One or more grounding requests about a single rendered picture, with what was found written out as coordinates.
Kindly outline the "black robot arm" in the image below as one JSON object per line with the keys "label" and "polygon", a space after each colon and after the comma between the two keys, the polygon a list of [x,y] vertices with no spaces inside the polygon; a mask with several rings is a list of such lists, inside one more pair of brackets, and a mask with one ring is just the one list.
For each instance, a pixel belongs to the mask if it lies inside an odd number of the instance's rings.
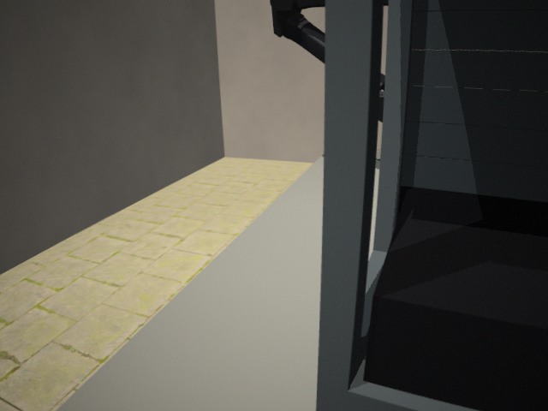
{"label": "black robot arm", "polygon": [[[291,39],[325,63],[325,33],[309,22],[302,9],[325,7],[325,0],[270,0],[274,33]],[[287,15],[288,13],[288,15]],[[290,16],[293,17],[290,17]],[[286,18],[286,20],[285,20]],[[378,120],[383,122],[384,91],[380,91]]]}

